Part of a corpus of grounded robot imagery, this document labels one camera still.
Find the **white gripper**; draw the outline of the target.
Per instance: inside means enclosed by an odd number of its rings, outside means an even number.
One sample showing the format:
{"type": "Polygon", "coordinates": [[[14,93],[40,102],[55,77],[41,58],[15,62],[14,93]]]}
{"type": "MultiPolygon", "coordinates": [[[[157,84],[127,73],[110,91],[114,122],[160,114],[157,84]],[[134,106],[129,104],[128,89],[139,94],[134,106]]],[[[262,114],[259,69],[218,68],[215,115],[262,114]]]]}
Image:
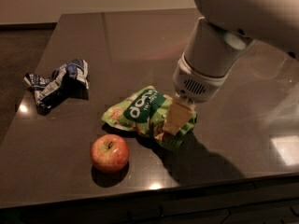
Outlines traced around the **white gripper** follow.
{"type": "Polygon", "coordinates": [[[174,88],[177,93],[166,114],[163,130],[176,135],[192,118],[195,104],[204,103],[213,98],[229,74],[229,59],[225,56],[202,57],[198,63],[191,65],[185,54],[178,60],[173,75],[174,88]]]}

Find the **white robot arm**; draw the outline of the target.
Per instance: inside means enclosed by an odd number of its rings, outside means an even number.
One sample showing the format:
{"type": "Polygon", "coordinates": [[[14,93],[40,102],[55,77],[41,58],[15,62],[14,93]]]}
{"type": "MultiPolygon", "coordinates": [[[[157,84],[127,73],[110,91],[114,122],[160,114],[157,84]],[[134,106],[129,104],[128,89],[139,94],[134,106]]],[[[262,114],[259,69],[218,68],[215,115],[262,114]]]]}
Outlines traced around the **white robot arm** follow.
{"type": "Polygon", "coordinates": [[[173,135],[194,105],[210,100],[235,62],[262,41],[299,57],[299,0],[194,0],[201,17],[173,75],[177,93],[164,122],[173,135]]]}

